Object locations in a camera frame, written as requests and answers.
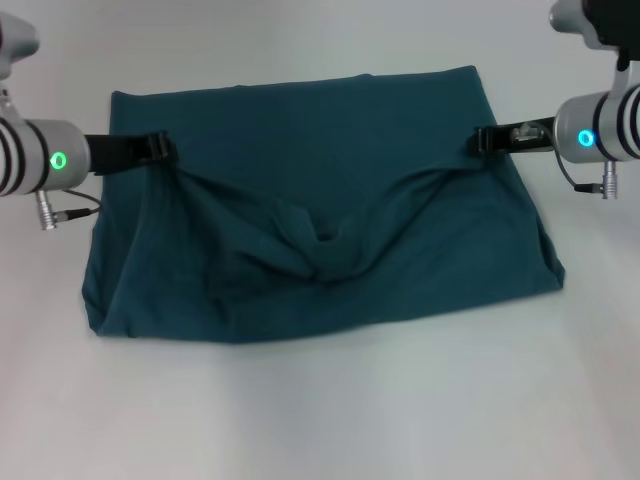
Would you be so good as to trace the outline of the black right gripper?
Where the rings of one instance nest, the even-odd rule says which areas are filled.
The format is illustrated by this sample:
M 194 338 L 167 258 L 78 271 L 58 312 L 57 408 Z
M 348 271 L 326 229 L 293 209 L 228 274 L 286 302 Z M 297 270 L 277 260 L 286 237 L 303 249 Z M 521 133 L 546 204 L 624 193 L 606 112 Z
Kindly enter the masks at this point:
M 469 137 L 469 154 L 550 152 L 554 121 L 554 117 L 546 117 L 504 125 L 505 129 L 502 126 L 476 128 Z

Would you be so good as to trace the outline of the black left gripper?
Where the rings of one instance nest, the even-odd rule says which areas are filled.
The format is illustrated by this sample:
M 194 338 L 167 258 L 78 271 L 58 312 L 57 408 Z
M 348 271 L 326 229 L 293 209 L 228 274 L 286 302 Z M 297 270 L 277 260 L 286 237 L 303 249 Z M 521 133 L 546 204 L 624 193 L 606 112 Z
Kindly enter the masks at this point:
M 86 135 L 89 172 L 106 176 L 144 165 L 174 165 L 179 160 L 175 143 L 166 131 L 142 136 Z

